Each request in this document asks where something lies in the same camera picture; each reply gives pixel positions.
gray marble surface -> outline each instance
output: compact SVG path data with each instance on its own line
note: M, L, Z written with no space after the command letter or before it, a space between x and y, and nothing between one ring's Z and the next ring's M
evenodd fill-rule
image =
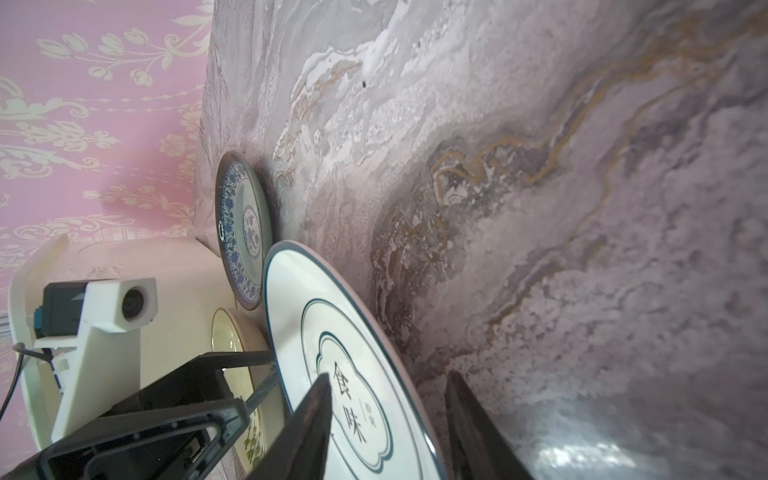
M461 372L537 478L768 472L768 2L218 0L196 235L276 239Z

camera lens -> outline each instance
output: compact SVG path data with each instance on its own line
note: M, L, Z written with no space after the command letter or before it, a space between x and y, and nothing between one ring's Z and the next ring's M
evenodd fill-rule
M144 294L132 288L123 297L123 317L130 320L139 316L144 308Z

blue floral pattern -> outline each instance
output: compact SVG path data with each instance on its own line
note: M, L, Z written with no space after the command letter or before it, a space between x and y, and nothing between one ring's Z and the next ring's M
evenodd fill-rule
M254 260L258 260L261 254L260 230L259 214L256 213L253 207L246 205L245 210L243 210L243 235L248 254Z
M224 267L230 271L233 288L248 303L257 304L261 297L261 279L251 279L248 277L243 265L243 259L240 257L240 251L237 249L235 237L235 226L237 225L235 222L235 193L237 192L237 186L242 181L246 181L250 185L250 178L245 171L245 167L240 162L234 162L227 170L227 175L224 178L221 189L219 235L224 245L224 251L221 254L226 260ZM256 222L259 222L258 214L256 215ZM246 243L249 237L250 235L246 232Z

plate rim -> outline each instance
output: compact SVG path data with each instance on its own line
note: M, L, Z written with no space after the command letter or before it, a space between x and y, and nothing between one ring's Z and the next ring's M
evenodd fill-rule
M224 248L224 243L223 243L223 240L221 239L221 235L219 234L219 223L221 222L221 200L222 200L222 193L223 193L223 181L226 176L226 172L230 169L230 167L233 164L238 162L243 165L243 169L245 170L245 173L248 176L248 179L250 180L250 186L251 186L251 189L253 190L253 195L256 198L257 212L259 214L259 224L260 224L259 226L261 228L262 245L261 245L260 261L261 261L261 269L262 269L261 270L262 290L256 302L248 301L240 292L240 290L237 289L237 285L235 284L234 278L232 276L232 267L230 266L230 261L227 258L227 255L225 254L226 250ZM266 252L270 250L272 247L272 224L271 224L270 212L266 206L266 196L264 195L264 191L263 191L263 188L261 187L261 183L259 182L258 177L256 176L256 171L253 169L253 167L250 166L250 164L248 164L248 162L245 160L245 157L243 157L243 155L240 154L240 152L235 150L229 150L226 153L224 153L224 155L221 156L221 161L219 162L219 166L216 172L216 189L215 189L214 196L215 196L214 214L216 217L216 226L215 226L216 240L219 243L219 253L221 255L221 261L224 264L224 272L227 275L227 281L229 282L230 288L235 294L235 298L237 298L237 302L241 306L243 306L245 310L254 310L263 302L263 299L264 299L263 281L265 279L264 272L266 269Z
M344 297L349 301L350 304L352 304L353 309L357 312L358 315L360 315L360 318L362 319L363 323L368 327L368 329L373 334L374 340L378 344L379 348L384 353L384 357L389 364L389 367L392 368L392 371L395 373L395 377L397 378L398 382L400 383L400 386L403 388L403 390L408 394L407 400L408 404L411 407L411 410L414 412L416 421L418 422L418 427L421 430L421 433L425 436L425 438L429 441L430 445L427 445L428 447L431 446L431 456L432 461L435 464L436 470L438 472L438 476L441 480L448 480L448 474L445 470L444 465L440 465L440 458L442 458L442 452L440 450L440 445L437 442L437 435L435 434L435 431L432 427L432 423L429 421L429 417L427 416L426 409L424 408L424 405L422 404L421 396L419 395L419 392L416 390L416 387L413 385L413 382L410 378L410 375L408 375L405 365L403 365L402 360L399 358L399 354L395 351L392 344L389 342L389 339L387 338L384 331L381 329L381 327L376 322L373 315L368 311L368 307L365 305L365 303L360 299L360 297L357 295L355 290L344 280L344 278L339 275L339 273L334 269L330 263L328 263L325 259L323 259L317 252L309 248L308 246L304 245L303 243L296 242L294 240L281 240L274 245L272 245L272 248L270 248L270 252L266 255L266 261L264 262L264 271L263 271L263 279L262 279L262 298L264 301L264 311L266 314L266 331L270 338L270 347L273 352L275 352L275 363L277 365L277 373L280 377L280 387L283 389L283 396L286 399L286 404L288 406L288 410L290 411L290 414L293 414L293 406L290 403L290 398L288 396L288 392L286 391L285 382L283 381L283 374L280 371L280 363L277 359L277 349L275 348L275 342L272 337L272 326L270 323L270 310L269 310L269 303L267 302L267 292L266 292L266 276L270 271L270 264L272 263L272 260L274 257L284 251L284 250L290 250L293 252L297 252L303 256L305 256L307 259L315 263L335 284L339 289L341 290Z
M210 351L211 352L220 351L220 350L215 350L215 348L214 348L214 320L216 319L216 315L220 311L224 312L224 314L227 315L227 318L229 319L230 324L232 324L232 328L233 328L233 330L235 332L235 335L237 336L237 341L240 342L240 349L242 349L244 352L250 351L250 350L245 350L245 345L243 344L243 333L240 331L240 328L237 325L237 322L235 321L234 316L232 315L232 313L229 310L230 310L230 308L228 308L228 307L220 306L214 312L214 316L211 317L211 320L210 320ZM250 379L251 393L253 393L253 392L256 391L256 388L257 388L258 385L253 380L253 370L251 368L248 369L248 378ZM261 412L258 413L258 419L259 419L259 431L261 433L261 439L262 439L262 442L264 444L266 444L266 439L264 438L264 427L263 427L262 421L261 421ZM239 442L239 441L240 441L240 437L238 437L235 442ZM243 469L246 469L245 465L243 465L244 460L240 458L240 455L237 453L237 451L235 451L235 456L237 457L237 461L240 462L240 466L243 467Z

white plate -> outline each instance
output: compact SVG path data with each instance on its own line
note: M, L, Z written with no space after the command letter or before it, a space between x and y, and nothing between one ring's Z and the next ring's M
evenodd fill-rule
M319 372L333 391L326 478L447 478L418 393L370 312L309 247L266 259L266 321L293 412Z

